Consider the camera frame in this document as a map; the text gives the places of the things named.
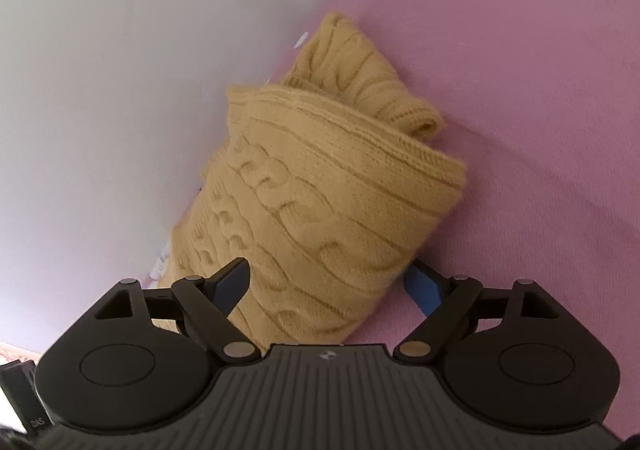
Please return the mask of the white headboard panel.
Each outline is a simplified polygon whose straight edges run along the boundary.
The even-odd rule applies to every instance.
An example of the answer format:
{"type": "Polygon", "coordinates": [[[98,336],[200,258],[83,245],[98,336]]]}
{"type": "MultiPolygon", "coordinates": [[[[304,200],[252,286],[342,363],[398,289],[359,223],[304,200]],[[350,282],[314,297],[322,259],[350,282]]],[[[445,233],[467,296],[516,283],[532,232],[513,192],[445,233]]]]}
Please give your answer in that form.
{"type": "Polygon", "coordinates": [[[321,0],[1,0],[1,338],[43,352],[149,271],[321,0]]]}

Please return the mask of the yellow cable knit sweater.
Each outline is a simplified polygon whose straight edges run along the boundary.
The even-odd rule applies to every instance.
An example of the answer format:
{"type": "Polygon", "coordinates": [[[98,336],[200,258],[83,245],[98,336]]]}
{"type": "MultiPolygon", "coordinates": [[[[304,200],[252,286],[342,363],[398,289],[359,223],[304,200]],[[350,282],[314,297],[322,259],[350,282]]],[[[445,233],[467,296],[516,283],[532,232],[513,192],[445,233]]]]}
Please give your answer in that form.
{"type": "Polygon", "coordinates": [[[172,231],[162,287],[250,263],[231,321],[260,348],[340,343],[460,201],[442,117],[329,14],[276,83],[232,86],[228,135],[172,231]]]}

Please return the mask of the pink floral bed sheet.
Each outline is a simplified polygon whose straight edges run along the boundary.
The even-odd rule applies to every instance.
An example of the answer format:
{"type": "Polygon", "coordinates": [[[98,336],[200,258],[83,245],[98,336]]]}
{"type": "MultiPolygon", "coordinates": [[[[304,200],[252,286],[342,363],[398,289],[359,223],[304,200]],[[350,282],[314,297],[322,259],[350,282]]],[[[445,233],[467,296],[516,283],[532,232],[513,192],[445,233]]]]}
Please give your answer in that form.
{"type": "MultiPolygon", "coordinates": [[[[329,0],[265,84],[329,14],[438,111],[431,146],[464,164],[460,201],[412,261],[488,287],[538,282],[612,352],[636,400],[639,0],[329,0]]],[[[345,340],[392,310],[402,273],[345,340]]]]}

